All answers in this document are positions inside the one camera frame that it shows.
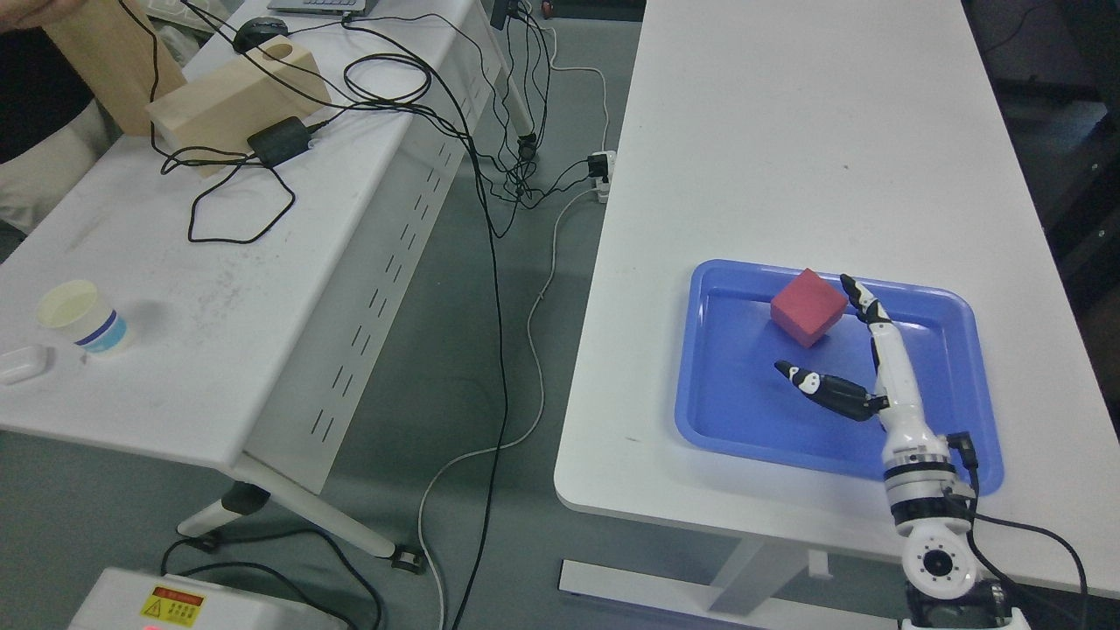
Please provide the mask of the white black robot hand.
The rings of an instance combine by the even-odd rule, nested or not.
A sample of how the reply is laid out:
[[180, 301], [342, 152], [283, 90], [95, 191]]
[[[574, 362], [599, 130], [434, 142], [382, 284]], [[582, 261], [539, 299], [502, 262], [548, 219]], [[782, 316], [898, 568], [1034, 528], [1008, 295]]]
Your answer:
[[871, 335], [876, 381], [872, 392], [840, 376], [820, 374], [788, 361], [773, 365], [813, 404], [856, 421], [878, 417], [885, 430], [884, 469], [926, 466], [951, 469], [948, 441], [928, 428], [920, 383], [900, 339], [900, 328], [872, 291], [853, 276], [842, 274], [844, 295]]

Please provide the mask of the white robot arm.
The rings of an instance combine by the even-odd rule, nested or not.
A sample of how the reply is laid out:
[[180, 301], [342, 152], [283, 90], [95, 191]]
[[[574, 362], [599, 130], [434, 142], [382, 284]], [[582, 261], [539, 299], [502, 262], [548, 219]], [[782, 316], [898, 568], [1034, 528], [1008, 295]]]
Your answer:
[[906, 578], [909, 615], [900, 629], [933, 629], [933, 613], [944, 606], [977, 609], [984, 629], [1028, 629], [1004, 584], [980, 577], [980, 563], [967, 543], [973, 493], [959, 487], [952, 458], [944, 454], [904, 453], [884, 463], [885, 497], [903, 538], [900, 569]]

